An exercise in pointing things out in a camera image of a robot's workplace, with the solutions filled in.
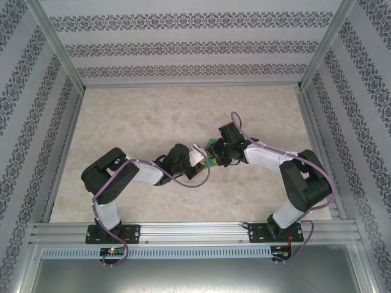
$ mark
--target metal base plate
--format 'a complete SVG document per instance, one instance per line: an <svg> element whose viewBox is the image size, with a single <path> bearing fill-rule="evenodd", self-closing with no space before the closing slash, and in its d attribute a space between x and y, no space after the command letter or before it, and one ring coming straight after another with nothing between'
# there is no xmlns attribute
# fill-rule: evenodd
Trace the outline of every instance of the metal base plate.
<svg viewBox="0 0 391 293"><path fill-rule="evenodd" d="M273 242L303 242L303 232L300 223L294 223L289 228L285 229L277 239L268 231L267 223L248 223L250 243L273 243Z"/></svg>
<svg viewBox="0 0 391 293"><path fill-rule="evenodd" d="M140 239L140 225L122 225L118 233L119 238L126 244L138 244ZM107 235L99 225L89 225L86 244L121 244L118 240Z"/></svg>

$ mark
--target striped wall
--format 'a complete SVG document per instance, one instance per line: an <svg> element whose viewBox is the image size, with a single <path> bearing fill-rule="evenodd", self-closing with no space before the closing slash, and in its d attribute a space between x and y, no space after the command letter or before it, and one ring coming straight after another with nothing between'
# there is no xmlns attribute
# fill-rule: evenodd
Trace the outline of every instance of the striped wall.
<svg viewBox="0 0 391 293"><path fill-rule="evenodd" d="M357 1L307 89L381 292L391 292L390 44L391 1Z"/></svg>
<svg viewBox="0 0 391 293"><path fill-rule="evenodd" d="M23 1L0 2L0 292L40 222L81 98Z"/></svg>
<svg viewBox="0 0 391 293"><path fill-rule="evenodd" d="M87 86L300 81L341 0L47 0Z"/></svg>

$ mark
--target aluminum frame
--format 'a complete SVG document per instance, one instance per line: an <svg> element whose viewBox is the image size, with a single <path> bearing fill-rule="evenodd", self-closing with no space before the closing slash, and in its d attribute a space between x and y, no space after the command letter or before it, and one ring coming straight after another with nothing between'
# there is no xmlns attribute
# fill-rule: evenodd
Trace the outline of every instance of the aluminum frame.
<svg viewBox="0 0 391 293"><path fill-rule="evenodd" d="M342 0L340 6L331 19L330 25L327 27L327 31L324 33L322 40L319 43L314 55L311 58L310 63L305 70L303 77L300 81L301 89L306 89L310 84L313 76L315 75L320 63L323 61L327 51L329 50L331 43L337 36L338 31L345 22L350 10L353 8L355 0Z"/></svg>
<svg viewBox="0 0 391 293"><path fill-rule="evenodd" d="M61 42L58 33L56 32L51 20L45 12L45 9L43 9L40 0L26 0L25 2L29 7L30 12L33 14L35 20L38 22L41 30L48 39L52 49L59 58L61 65L65 68L65 71L72 80L72 83L76 87L78 93L84 93L86 85L83 83L78 70L73 64L64 44Z"/></svg>
<svg viewBox="0 0 391 293"><path fill-rule="evenodd" d="M356 221L317 220L314 223L315 230L308 245L346 245L361 292L379 292ZM110 245L87 245L85 243L87 227L90 224L34 224L14 292L25 293L32 291L45 248L110 247ZM141 225L140 242L137 245L130 245L131 247L189 247L190 249L200 247L250 248L287 244L286 242L251 244L247 230L242 227L242 222L139 224ZM302 223L304 237L308 236L310 228L308 223Z"/></svg>

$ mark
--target beige marble surface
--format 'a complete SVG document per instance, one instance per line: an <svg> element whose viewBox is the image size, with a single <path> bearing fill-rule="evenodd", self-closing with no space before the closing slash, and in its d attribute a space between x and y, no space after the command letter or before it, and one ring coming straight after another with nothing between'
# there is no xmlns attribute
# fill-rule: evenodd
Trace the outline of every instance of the beige marble surface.
<svg viewBox="0 0 391 293"><path fill-rule="evenodd" d="M51 222L92 222L82 171L113 147L154 160L176 144L205 146L237 111L252 137L282 150L310 148L294 90L279 87L88 89L73 136ZM202 172L192 181L197 184ZM213 167L198 189L173 182L131 183L117 199L124 222L266 220L287 199L279 173L256 165ZM313 219L331 219L328 209Z"/></svg>

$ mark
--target vented metal strip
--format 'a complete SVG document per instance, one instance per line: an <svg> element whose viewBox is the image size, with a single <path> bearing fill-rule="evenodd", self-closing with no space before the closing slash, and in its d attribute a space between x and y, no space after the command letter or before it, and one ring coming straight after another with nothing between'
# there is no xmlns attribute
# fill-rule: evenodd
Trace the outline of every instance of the vented metal strip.
<svg viewBox="0 0 391 293"><path fill-rule="evenodd" d="M98 259L99 247L45 248L42 259ZM270 258L270 246L246 247L130 247L131 259ZM120 256L108 256L119 259Z"/></svg>

